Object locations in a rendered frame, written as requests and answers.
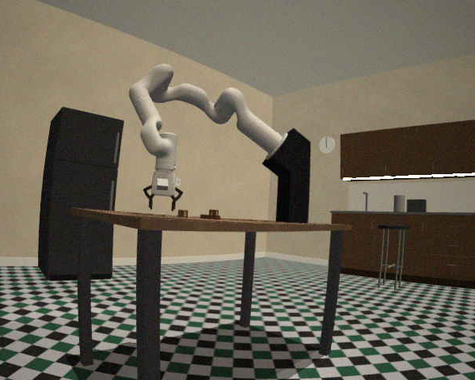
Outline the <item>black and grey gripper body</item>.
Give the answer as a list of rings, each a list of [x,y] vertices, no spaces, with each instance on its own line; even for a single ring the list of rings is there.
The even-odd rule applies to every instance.
[[[168,178],[168,190],[157,190],[158,177]],[[155,183],[153,183],[155,182]],[[168,170],[156,170],[153,175],[151,193],[157,196],[174,196],[175,194],[175,173]]]

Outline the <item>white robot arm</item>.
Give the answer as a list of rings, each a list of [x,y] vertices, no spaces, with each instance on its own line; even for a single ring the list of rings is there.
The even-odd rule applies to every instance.
[[[158,134],[162,119],[153,102],[183,101],[195,105],[217,124],[226,123],[236,112],[237,129],[268,152],[267,160],[286,139],[288,133],[281,136],[248,110],[245,98],[238,89],[225,89],[213,104],[206,92],[194,85],[184,83],[169,87],[172,78],[173,68],[168,64],[160,64],[129,90],[131,102],[144,125],[140,132],[142,142],[150,154],[157,156],[156,170],[174,170],[177,135],[167,132]]]

